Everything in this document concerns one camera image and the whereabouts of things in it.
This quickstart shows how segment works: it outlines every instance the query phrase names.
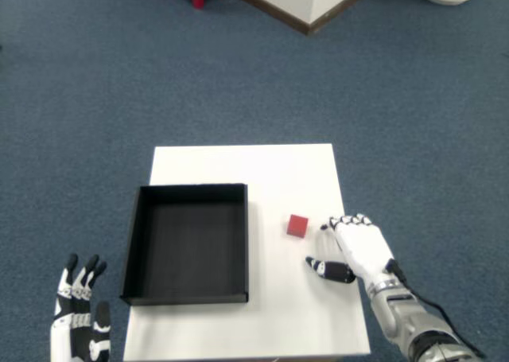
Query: red block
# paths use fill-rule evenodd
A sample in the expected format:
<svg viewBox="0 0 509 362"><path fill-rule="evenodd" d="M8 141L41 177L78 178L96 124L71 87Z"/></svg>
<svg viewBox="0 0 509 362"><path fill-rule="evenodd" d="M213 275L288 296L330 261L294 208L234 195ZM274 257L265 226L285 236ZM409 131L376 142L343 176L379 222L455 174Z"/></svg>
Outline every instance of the red block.
<svg viewBox="0 0 509 362"><path fill-rule="evenodd" d="M305 230L308 227L308 218L292 215L289 217L288 228L286 233L297 237L304 237Z"/></svg>

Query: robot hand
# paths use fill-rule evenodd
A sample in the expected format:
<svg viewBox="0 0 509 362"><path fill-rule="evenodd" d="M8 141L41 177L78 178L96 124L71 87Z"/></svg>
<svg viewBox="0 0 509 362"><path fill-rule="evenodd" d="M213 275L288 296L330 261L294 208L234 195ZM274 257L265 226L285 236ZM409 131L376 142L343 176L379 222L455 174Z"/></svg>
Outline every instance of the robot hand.
<svg viewBox="0 0 509 362"><path fill-rule="evenodd" d="M100 302L91 328L90 299L95 280L106 269L93 256L74 282L72 272L78 256L72 254L62 272L56 292L55 316L51 326L51 362L99 361L110 357L110 308Z"/></svg>
<svg viewBox="0 0 509 362"><path fill-rule="evenodd" d="M329 227L334 231L336 241L340 246L345 260L352 273L362 280L366 290L391 279L385 267L393 258L392 252L383 238L380 228L374 225L365 215L342 216L331 218ZM331 267L340 270L340 263L320 262L307 258L308 264L324 278L329 278ZM345 274L345 278L336 276L329 278L336 281L351 282L353 278Z"/></svg>
<svg viewBox="0 0 509 362"><path fill-rule="evenodd" d="M348 265L313 258L306 261L322 278L351 282L354 274L364 280L383 334L408 361L474 362L484 357L457 332L441 306L410 289L380 228L369 218L361 214L331 218L328 225L322 226L323 230L327 228L334 231ZM426 312L419 300L437 309L443 319Z"/></svg>

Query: brown baseboard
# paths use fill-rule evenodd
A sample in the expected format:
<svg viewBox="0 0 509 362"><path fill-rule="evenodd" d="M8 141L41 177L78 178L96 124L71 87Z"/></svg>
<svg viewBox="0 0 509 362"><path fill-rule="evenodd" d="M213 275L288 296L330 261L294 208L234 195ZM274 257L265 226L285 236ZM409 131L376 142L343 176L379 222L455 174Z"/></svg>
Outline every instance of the brown baseboard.
<svg viewBox="0 0 509 362"><path fill-rule="evenodd" d="M281 8L276 7L273 4L265 0L243 0L252 6L255 6L259 10L269 14L273 18L277 18L279 21L284 22L285 24L291 26L295 30L299 32L309 35L315 33L317 30L322 28L325 24L331 21L335 16L341 14L344 10L346 10L349 6L352 6L357 0L343 0L325 14L320 16L317 20L313 21L311 24L308 22L302 21L300 18L296 18L295 16L285 12Z"/></svg>

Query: black box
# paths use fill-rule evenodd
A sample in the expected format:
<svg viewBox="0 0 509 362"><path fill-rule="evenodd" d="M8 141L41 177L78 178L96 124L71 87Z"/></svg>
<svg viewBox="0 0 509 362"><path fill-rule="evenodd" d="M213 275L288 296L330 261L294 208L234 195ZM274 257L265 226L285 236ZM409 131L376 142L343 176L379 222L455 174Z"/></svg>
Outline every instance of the black box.
<svg viewBox="0 0 509 362"><path fill-rule="evenodd" d="M247 302L247 255L247 185L140 187L120 298Z"/></svg>

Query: blue carpet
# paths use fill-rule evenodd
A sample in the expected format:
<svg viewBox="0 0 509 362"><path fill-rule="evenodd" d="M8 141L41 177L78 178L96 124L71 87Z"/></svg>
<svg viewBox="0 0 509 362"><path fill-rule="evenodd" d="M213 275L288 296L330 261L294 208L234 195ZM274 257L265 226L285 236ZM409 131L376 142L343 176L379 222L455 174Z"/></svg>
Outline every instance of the blue carpet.
<svg viewBox="0 0 509 362"><path fill-rule="evenodd" d="M331 142L344 206L492 361L509 354L509 4L361 0L304 37L240 0L0 0L0 349L47 360L71 251L109 262L157 145ZM364 300L372 355L399 361Z"/></svg>

